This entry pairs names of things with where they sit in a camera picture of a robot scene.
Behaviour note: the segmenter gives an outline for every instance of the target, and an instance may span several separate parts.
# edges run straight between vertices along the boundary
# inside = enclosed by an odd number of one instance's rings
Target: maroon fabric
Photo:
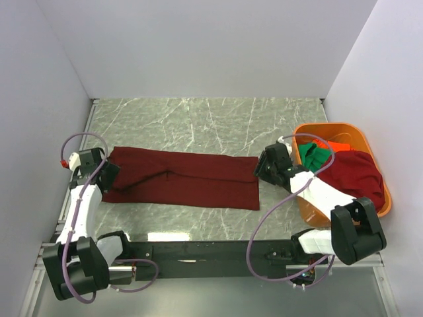
[[[109,160],[121,168],[109,203],[260,209],[256,157],[115,147]]]
[[[344,194],[370,198],[376,211],[385,204],[382,175],[368,153],[337,152],[332,166],[321,172],[319,178]]]

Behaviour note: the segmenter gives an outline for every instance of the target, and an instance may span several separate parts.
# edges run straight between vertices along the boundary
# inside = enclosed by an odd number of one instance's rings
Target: plastic bin
[[[356,127],[348,123],[306,123],[298,126],[294,133],[312,133],[317,135],[327,141],[334,141],[339,143],[348,143],[355,150],[363,151],[369,153],[373,158],[373,161],[380,171],[375,157],[370,149],[369,143],[365,139],[364,134]],[[299,156],[298,145],[312,142],[313,138],[311,137],[294,137],[292,140],[292,149],[295,155],[294,159],[296,163],[301,164],[301,158]],[[378,217],[386,215],[392,206],[391,194],[384,182],[385,187],[385,204],[382,209],[377,213]],[[299,212],[301,213],[301,218],[310,226],[321,228],[329,227],[330,220],[327,219],[318,209],[316,209],[309,202],[305,201],[303,198],[297,198],[299,205]]]

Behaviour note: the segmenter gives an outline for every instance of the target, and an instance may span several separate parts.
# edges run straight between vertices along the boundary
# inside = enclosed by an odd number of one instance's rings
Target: pile of clothes
[[[349,144],[328,142],[335,152],[335,161],[317,175],[344,194],[367,197],[372,200],[376,211],[385,204],[383,178],[370,154],[356,151]],[[315,139],[298,146],[302,165],[312,172],[328,164],[330,151],[321,141]]]

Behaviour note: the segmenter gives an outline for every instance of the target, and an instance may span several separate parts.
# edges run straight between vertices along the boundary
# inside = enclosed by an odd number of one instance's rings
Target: floor
[[[260,156],[265,146],[305,122],[325,122],[318,98],[101,99],[89,131],[114,146]],[[93,137],[85,147],[99,145]],[[247,240],[261,216],[287,195],[260,182],[260,211],[150,203],[101,203],[99,236],[124,230],[131,240]],[[262,226],[257,239],[290,238],[308,226],[291,201]]]

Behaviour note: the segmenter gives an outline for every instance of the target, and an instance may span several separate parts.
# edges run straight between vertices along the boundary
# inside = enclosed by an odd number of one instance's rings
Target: clothes
[[[120,166],[109,203],[165,203],[259,210],[257,157],[228,157],[115,147]]]
[[[321,149],[316,143],[301,144],[298,146],[301,164],[310,171],[316,172],[330,157],[330,151]]]
[[[324,144],[322,141],[318,139],[314,139],[312,142],[316,143],[317,146],[320,147],[321,149],[329,150],[326,144]],[[329,145],[332,147],[334,152],[354,150],[354,148],[351,147],[351,145],[347,143],[338,143],[338,142],[332,142],[332,141],[327,141],[327,143],[329,143]]]
[[[383,178],[368,153],[337,152],[333,164],[318,177],[344,194],[370,198],[376,211],[385,204]]]

